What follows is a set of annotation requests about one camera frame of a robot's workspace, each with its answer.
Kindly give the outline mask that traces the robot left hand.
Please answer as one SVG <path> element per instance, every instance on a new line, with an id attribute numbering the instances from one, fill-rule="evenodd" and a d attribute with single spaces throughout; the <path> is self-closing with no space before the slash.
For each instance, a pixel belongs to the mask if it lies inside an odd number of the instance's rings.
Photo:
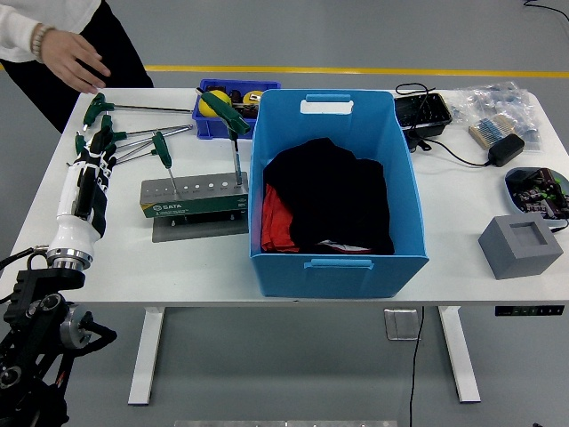
<path id="1" fill-rule="evenodd" d="M 116 165 L 113 132 L 103 126 L 68 168 L 56 215 L 58 230 L 47 251 L 48 264 L 88 269 L 94 245 L 106 231 L 107 192 Z"/>

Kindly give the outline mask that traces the person's right hand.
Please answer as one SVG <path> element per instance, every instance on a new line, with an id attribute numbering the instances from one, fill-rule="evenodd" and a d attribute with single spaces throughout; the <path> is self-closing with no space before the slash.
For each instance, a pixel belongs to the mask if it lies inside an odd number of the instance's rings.
<path id="1" fill-rule="evenodd" d="M 49 29 L 41 42 L 44 65 L 64 84 L 80 93 L 96 93 L 106 87 L 110 70 L 87 40 L 75 33 Z"/>

